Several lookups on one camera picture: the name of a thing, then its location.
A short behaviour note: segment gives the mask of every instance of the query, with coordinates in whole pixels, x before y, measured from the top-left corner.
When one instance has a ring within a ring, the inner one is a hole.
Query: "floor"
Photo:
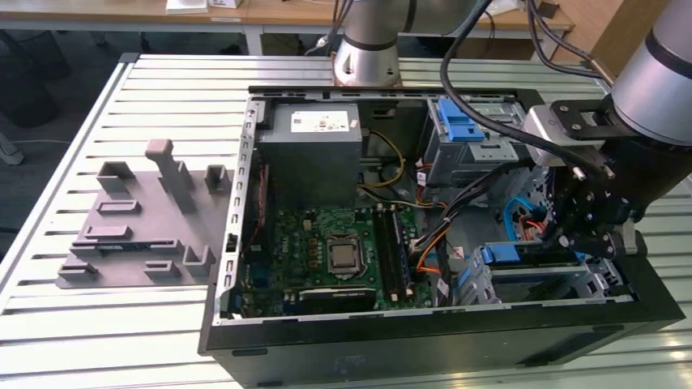
[[[54,33],[59,50],[71,67],[63,79],[46,83],[50,95],[59,106],[59,115],[49,123],[33,127],[15,127],[0,115],[0,132],[10,141],[55,139],[70,141],[91,104],[99,94],[121,53],[139,53],[139,37],[134,32],[107,32],[106,44],[97,46],[87,32]],[[243,38],[238,34],[221,33],[146,33],[151,53],[218,54],[246,52]],[[314,36],[299,36],[305,45]],[[262,37],[265,55],[294,55],[295,36],[266,35]],[[414,38],[398,42],[401,57],[434,58]],[[47,183],[66,144],[21,143],[15,145],[25,156],[21,165],[6,166],[0,161],[0,228],[17,229],[23,224],[33,204]],[[14,235],[0,233],[0,260],[14,239]]]

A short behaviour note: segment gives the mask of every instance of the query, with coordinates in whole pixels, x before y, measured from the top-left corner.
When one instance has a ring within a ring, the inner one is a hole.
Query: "metal bracket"
[[[567,137],[575,140],[606,140],[639,136],[625,127],[598,125],[585,115],[602,112],[606,104],[606,101],[599,100],[558,100],[550,104],[551,114]]]

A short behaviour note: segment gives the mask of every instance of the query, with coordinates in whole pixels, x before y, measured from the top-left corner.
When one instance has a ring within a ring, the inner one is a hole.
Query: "blue plastic bracket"
[[[437,113],[449,130],[451,142],[482,142],[485,134],[477,128],[475,122],[461,112],[450,99],[437,101]]]

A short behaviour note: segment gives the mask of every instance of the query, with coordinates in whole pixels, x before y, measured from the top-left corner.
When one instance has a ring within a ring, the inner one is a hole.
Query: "aluminum extrusion table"
[[[402,59],[406,86],[438,86],[438,61]],[[546,101],[603,94],[531,62],[455,62],[458,87],[534,88]],[[197,355],[205,287],[61,290],[53,285],[106,160],[154,169],[146,140],[170,138],[189,169],[233,166],[249,85],[329,85],[322,58],[142,55],[121,62],[0,265],[0,387],[237,388]],[[685,183],[637,225],[649,260],[692,317],[692,197]],[[326,387],[510,389],[692,387],[692,319],[617,341],[563,366]]]

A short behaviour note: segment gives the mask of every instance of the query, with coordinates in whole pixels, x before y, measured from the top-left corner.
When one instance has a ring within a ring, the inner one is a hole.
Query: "yellow wire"
[[[357,186],[358,188],[381,188],[382,186],[389,186],[395,181],[398,181],[398,178],[401,178],[401,176],[402,176],[402,169],[403,169],[403,160],[402,160],[401,152],[398,151],[398,149],[394,146],[393,142],[379,132],[377,132],[374,130],[370,130],[369,132],[371,132],[373,134],[375,134],[377,136],[381,137],[381,140],[385,141],[385,143],[389,145],[389,147],[397,153],[397,156],[398,156],[398,171],[397,171],[397,175],[389,181],[375,182],[373,184],[359,184]]]

